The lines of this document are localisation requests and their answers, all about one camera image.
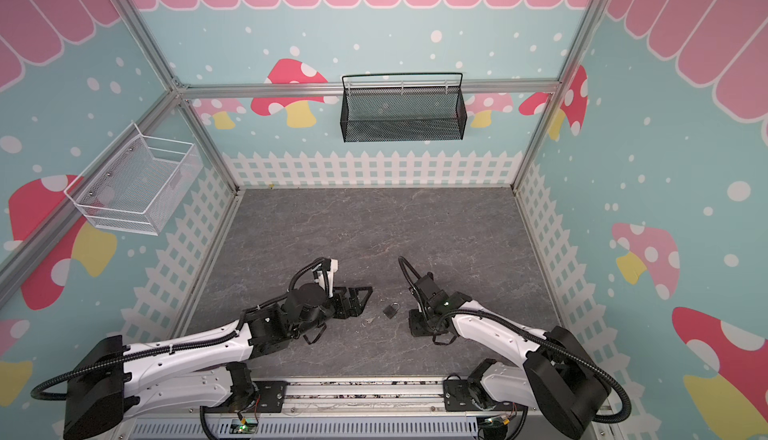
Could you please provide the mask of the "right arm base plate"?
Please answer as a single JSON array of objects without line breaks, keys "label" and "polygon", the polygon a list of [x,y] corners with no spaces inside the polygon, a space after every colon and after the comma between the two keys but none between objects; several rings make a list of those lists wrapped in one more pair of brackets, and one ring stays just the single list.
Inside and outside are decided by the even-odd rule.
[{"label": "right arm base plate", "polygon": [[443,380],[443,402],[447,412],[503,412],[514,411],[520,405],[533,402],[532,392],[524,386],[513,385],[502,388],[494,400],[482,389],[479,382],[468,381],[457,376]]}]

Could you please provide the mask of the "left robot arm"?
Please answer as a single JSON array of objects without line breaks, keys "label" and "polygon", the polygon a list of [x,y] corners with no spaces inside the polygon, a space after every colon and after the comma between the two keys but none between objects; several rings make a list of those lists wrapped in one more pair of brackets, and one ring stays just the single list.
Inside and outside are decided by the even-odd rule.
[{"label": "left robot arm", "polygon": [[124,344],[115,335],[99,341],[66,380],[66,439],[89,439],[125,418],[171,402],[243,411],[258,390],[247,361],[312,344],[331,319],[360,316],[372,287],[326,291],[307,283],[242,311],[238,320],[198,334],[154,343]]}]

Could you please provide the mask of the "black padlock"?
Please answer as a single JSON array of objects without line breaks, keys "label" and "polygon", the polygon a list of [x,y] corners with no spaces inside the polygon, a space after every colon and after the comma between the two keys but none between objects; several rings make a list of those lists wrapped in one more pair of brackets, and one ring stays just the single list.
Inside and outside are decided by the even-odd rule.
[{"label": "black padlock", "polygon": [[387,305],[383,309],[383,314],[386,316],[387,319],[393,319],[397,315],[399,310],[400,310],[400,304],[397,302],[393,302]]}]

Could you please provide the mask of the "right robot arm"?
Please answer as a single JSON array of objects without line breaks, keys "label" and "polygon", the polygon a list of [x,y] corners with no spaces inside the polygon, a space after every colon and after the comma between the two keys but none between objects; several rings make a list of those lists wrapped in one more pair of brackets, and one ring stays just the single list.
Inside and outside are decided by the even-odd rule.
[{"label": "right robot arm", "polygon": [[497,355],[467,377],[449,375],[443,383],[447,410],[487,412],[478,426],[481,437],[516,438],[532,411],[570,439],[581,438],[593,423],[619,423],[630,414],[626,392],[569,330],[520,325],[468,295],[447,294],[432,274],[406,282],[417,302],[409,313],[412,336],[436,345],[444,336],[471,340]]}]

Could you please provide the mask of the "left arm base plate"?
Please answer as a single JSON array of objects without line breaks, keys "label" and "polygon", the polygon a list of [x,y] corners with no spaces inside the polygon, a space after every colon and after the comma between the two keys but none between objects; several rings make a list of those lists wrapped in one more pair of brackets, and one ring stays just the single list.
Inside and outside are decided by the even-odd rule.
[{"label": "left arm base plate", "polygon": [[234,385],[225,399],[208,408],[213,413],[281,413],[286,399],[285,381],[250,381]]}]

